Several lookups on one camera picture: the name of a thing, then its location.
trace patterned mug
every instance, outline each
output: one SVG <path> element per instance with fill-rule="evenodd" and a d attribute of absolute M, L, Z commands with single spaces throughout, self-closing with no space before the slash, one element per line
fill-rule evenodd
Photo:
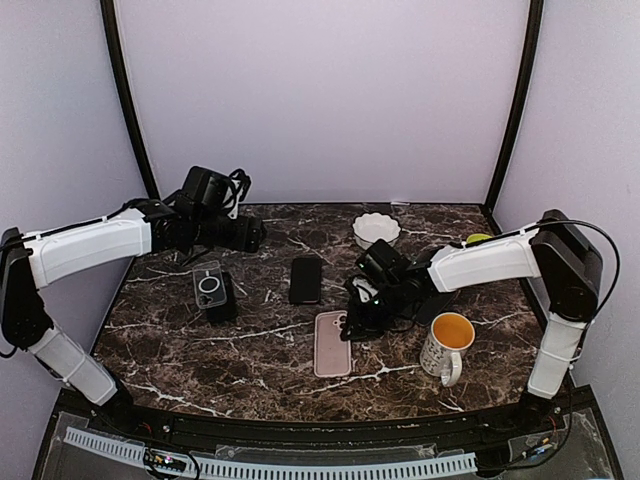
<path fill-rule="evenodd" d="M 471 322 L 460 314 L 447 312 L 431 323 L 429 335 L 420 353 L 420 365 L 442 385 L 452 387 L 462 373 L 462 357 L 476 338 Z"/>

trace phone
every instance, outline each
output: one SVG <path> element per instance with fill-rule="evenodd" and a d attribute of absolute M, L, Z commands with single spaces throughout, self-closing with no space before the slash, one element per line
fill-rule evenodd
<path fill-rule="evenodd" d="M 313 372 L 317 377 L 344 377 L 351 373 L 351 342 L 340 339 L 346 310 L 321 313 L 316 317 Z"/>
<path fill-rule="evenodd" d="M 291 285 L 289 303 L 312 305 L 320 302 L 322 283 L 322 259 L 299 257 L 291 264 Z"/>

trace scalloped bowl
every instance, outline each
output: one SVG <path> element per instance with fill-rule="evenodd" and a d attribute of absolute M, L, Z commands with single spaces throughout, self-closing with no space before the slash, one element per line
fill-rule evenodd
<path fill-rule="evenodd" d="M 364 250 L 379 239 L 393 246 L 400 236 L 400 225 L 389 215 L 365 213 L 353 222 L 353 233 L 356 243 Z"/>

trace mug handle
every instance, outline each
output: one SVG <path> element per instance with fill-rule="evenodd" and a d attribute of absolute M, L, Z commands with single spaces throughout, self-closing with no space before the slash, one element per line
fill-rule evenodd
<path fill-rule="evenodd" d="M 449 362 L 451 362 L 451 369 L 445 370 L 440 376 L 442 380 L 442 386 L 453 387 L 458 380 L 460 380 L 460 374 L 462 373 L 462 357 L 460 352 L 451 352 L 449 356 Z"/>

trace brown marble surface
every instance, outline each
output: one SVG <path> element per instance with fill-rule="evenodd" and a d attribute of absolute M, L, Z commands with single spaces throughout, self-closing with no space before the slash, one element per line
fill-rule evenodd
<path fill-rule="evenodd" d="M 391 214 L 403 227 L 396 248 L 407 256 L 478 232 L 479 208 L 459 205 L 257 205 L 269 230 L 257 254 L 222 249 L 240 316 L 211 326 L 195 304 L 191 269 L 175 252 L 137 259 L 95 355 L 118 374 L 139 405 L 251 420 L 388 420 L 470 411 L 516 402 L 541 331 L 517 281 L 462 290 L 448 310 L 466 315 L 476 342 L 460 382 L 444 388 L 418 364 L 426 329 L 354 343 L 347 378 L 313 374 L 314 319 L 346 307 L 344 280 L 361 250 L 351 224 L 364 212 Z M 287 301 L 293 258 L 324 259 L 322 303 Z"/>

